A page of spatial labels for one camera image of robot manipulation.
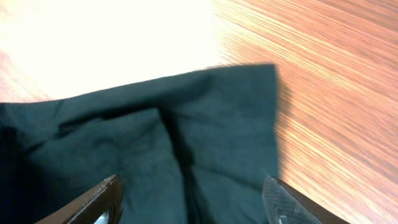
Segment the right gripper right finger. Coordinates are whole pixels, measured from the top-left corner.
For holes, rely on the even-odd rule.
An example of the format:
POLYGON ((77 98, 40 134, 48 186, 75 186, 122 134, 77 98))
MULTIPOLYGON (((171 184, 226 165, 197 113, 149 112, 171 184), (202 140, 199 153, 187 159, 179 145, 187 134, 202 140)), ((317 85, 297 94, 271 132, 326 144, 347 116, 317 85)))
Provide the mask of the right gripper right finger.
POLYGON ((269 224, 349 224, 277 177, 265 178, 262 198, 269 224))

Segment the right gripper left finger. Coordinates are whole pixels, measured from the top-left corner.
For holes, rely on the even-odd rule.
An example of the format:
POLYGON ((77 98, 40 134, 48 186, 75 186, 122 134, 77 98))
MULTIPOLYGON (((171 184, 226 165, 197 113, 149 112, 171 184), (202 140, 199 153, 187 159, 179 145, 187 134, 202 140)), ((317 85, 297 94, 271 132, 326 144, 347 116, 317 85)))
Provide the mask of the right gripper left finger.
POLYGON ((37 224, 119 224, 122 199, 119 176, 112 175, 37 224))

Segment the black shorts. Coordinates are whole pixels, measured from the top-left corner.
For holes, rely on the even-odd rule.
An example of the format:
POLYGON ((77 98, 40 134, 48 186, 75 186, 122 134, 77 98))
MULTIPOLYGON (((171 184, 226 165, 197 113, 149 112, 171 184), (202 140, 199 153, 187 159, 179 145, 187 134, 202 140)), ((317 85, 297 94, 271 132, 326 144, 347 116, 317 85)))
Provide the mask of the black shorts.
POLYGON ((35 223, 111 175, 123 223, 266 223, 277 71, 243 65, 1 105, 1 222, 35 223))

